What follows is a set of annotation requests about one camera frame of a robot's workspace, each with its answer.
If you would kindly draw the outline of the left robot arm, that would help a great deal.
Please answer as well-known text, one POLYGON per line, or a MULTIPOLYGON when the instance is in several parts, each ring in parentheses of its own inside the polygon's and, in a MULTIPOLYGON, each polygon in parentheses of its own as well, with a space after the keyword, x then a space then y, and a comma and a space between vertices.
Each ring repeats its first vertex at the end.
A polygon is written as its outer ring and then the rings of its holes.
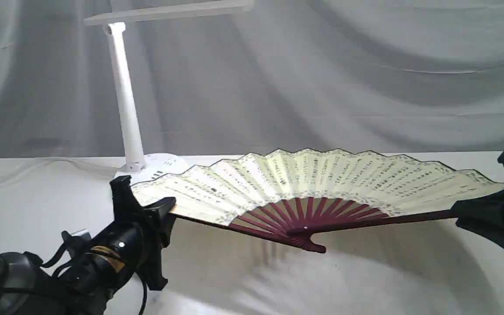
POLYGON ((124 175, 110 182, 114 219, 96 236, 63 231, 62 244, 44 262, 31 252, 0 254, 0 315, 102 315, 114 295, 137 276, 162 291, 161 251, 170 245, 176 198, 142 206, 124 175))

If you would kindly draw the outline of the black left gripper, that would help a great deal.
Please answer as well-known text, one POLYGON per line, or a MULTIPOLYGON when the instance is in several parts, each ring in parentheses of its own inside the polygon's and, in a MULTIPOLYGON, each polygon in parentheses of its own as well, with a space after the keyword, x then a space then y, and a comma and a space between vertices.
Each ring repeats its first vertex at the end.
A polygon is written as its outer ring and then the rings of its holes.
POLYGON ((131 190, 132 176, 110 181, 113 220, 92 237, 82 254, 58 267, 55 277, 80 295, 104 292, 108 297, 137 275, 150 291, 162 291, 162 249, 171 243, 175 197, 142 207, 131 190), (152 220, 144 220, 144 212, 152 220))

